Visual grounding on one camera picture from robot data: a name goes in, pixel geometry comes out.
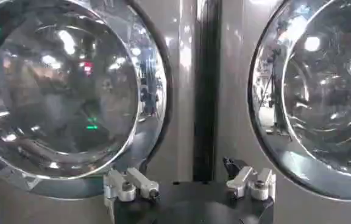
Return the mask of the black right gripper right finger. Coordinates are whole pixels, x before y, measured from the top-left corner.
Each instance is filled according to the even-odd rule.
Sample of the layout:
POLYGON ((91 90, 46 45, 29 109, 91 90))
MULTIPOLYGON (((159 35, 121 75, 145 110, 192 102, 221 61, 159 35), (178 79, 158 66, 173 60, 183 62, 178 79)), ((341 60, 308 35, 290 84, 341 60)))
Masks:
POLYGON ((254 200, 275 201, 276 174, 271 169, 257 171, 244 161, 229 157, 223 157, 223 164, 229 177, 225 185, 233 198, 239 199, 250 194, 254 200))

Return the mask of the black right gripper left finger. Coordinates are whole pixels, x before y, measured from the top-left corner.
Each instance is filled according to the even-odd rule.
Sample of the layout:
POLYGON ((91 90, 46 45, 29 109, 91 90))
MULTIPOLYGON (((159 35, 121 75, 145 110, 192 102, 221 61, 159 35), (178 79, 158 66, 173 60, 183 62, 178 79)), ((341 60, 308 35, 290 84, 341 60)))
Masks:
POLYGON ((160 183, 139 167, 112 168, 103 176, 103 184, 110 223, 147 223, 160 210, 160 183))

